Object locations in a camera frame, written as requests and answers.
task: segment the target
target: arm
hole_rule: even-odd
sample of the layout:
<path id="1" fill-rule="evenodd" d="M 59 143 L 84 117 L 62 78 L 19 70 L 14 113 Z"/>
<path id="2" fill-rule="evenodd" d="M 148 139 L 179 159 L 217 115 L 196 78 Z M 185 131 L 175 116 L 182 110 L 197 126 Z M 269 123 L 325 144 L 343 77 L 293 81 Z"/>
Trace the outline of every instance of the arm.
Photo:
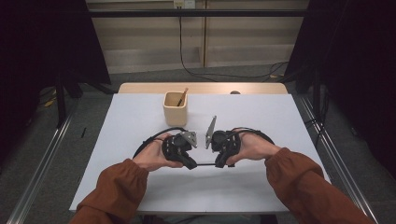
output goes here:
<path id="1" fill-rule="evenodd" d="M 269 183 L 300 223 L 373 223 L 329 184 L 321 168 L 305 155 L 274 146 L 254 133 L 241 133 L 240 137 L 240 152 L 227 164 L 266 159 Z"/>
<path id="2" fill-rule="evenodd" d="M 165 133 L 159 139 L 169 135 Z M 146 192 L 149 172 L 163 166 L 183 166 L 167 161 L 161 144 L 162 140 L 155 140 L 132 160 L 106 168 L 99 175 L 96 189 L 78 205 L 70 223 L 129 223 Z"/>

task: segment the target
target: person's left arm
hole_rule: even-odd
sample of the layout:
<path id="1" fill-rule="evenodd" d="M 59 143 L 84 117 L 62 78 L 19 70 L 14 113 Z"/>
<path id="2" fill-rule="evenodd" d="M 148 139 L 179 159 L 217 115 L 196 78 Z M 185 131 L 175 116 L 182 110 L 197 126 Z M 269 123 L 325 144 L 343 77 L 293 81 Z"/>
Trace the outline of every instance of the person's left arm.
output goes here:
<path id="1" fill-rule="evenodd" d="M 146 192 L 149 172 L 163 166 L 183 166 L 168 161 L 161 151 L 160 139 L 169 135 L 161 135 L 132 160 L 106 168 L 99 175 L 96 188 L 78 205 L 70 223 L 129 223 Z"/>

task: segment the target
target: power outlet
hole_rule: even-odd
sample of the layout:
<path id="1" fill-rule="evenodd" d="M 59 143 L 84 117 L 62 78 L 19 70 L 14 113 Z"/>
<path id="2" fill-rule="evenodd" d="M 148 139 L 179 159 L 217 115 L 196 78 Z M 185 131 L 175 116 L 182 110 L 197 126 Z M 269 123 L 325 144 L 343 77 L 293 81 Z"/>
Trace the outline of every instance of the power outlet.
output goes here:
<path id="1" fill-rule="evenodd" d="M 174 8 L 184 8 L 184 0 L 174 0 Z"/>
<path id="2" fill-rule="evenodd" d="M 195 0 L 184 0 L 184 8 L 195 9 Z"/>

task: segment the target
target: person's left hand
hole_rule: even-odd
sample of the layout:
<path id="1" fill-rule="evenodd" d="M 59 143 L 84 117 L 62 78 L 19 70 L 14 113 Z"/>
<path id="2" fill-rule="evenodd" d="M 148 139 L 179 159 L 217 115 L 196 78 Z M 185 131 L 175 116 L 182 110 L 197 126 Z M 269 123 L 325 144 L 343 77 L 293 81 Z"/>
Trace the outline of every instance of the person's left hand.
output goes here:
<path id="1" fill-rule="evenodd" d="M 168 166 L 172 168 L 183 167 L 183 163 L 178 161 L 168 161 L 163 155 L 161 146 L 163 144 L 163 139 L 171 136 L 170 133 L 163 133 L 158 136 L 150 144 L 148 144 L 143 150 L 137 154 L 135 158 L 132 159 L 140 168 L 144 168 L 147 171 L 155 171 L 163 166 Z"/>

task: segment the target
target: rust-colored shirt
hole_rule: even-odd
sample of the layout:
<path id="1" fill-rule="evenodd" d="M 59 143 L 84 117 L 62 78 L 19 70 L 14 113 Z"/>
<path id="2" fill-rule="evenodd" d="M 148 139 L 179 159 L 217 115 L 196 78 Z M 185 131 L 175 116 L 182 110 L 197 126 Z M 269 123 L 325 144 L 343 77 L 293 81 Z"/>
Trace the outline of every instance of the rust-colored shirt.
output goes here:
<path id="1" fill-rule="evenodd" d="M 265 165 L 276 196 L 300 223 L 373 223 L 305 155 L 282 148 Z M 148 175 L 131 160 L 108 167 L 71 223 L 128 223 L 145 194 Z"/>

